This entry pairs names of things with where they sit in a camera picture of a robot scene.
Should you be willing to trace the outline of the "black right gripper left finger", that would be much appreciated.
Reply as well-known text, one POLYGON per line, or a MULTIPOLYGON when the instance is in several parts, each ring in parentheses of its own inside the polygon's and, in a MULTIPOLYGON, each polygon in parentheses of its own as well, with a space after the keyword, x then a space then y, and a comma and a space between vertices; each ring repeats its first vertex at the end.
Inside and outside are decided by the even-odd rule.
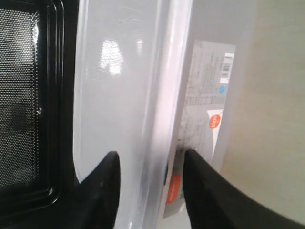
POLYGON ((48 185, 36 163, 18 159, 0 163, 2 229, 112 229, 118 212, 121 164, 117 152, 67 193, 60 181, 48 185))

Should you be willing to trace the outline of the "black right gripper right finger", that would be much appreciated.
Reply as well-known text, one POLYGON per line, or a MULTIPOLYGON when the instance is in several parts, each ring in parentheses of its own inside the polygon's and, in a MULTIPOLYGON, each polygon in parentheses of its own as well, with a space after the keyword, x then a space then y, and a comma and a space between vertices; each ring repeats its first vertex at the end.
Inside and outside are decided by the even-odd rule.
POLYGON ((184 155, 183 193, 193 229, 303 229, 235 188, 201 156, 184 155))

